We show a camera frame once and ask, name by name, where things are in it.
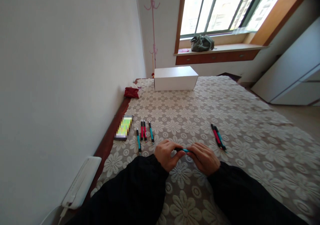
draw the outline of cardboard box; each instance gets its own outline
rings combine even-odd
[[[191,66],[157,68],[154,70],[154,90],[193,90],[198,74]]]

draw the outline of person's right hand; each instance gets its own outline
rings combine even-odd
[[[187,155],[193,159],[199,171],[207,177],[220,168],[220,161],[217,156],[210,148],[202,143],[194,143],[187,149],[194,153],[187,153]]]

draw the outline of white wall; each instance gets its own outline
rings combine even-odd
[[[0,0],[0,17],[0,224],[39,224],[146,76],[137,0]]]
[[[158,48],[157,68],[174,67],[176,57],[173,56],[180,0],[155,0],[160,6],[154,12],[155,40]],[[140,21],[144,44],[144,58],[147,68],[147,77],[152,74],[152,15],[143,5],[149,7],[150,0],[138,0]],[[295,11],[285,26],[274,38],[268,49],[262,50],[253,61],[224,62],[195,64],[192,68],[200,76],[218,75],[229,72],[242,76],[242,82],[257,81],[261,73],[268,69],[276,59],[276,55],[282,54],[289,46],[311,25],[320,15],[317,9],[317,0],[305,0]]]

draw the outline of windowsill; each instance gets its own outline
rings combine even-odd
[[[207,54],[207,53],[217,53],[217,52],[229,52],[229,51],[243,51],[243,50],[261,50],[267,48],[268,46],[260,46],[260,45],[253,45],[253,44],[228,44],[228,45],[217,45],[215,46],[216,49],[210,51],[203,51],[203,52],[193,52],[191,48],[188,48],[188,52],[181,52],[178,54],[173,54],[174,56],[182,56],[182,55],[198,55],[198,54]]]
[[[214,40],[215,47],[220,45],[231,44],[249,44],[255,33],[239,33],[239,34],[220,34],[210,36]],[[179,41],[179,49],[189,49],[191,47],[190,38],[183,38]]]

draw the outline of smartphone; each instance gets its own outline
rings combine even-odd
[[[117,133],[114,135],[115,140],[126,140],[129,135],[130,127],[133,121],[133,116],[124,115]]]

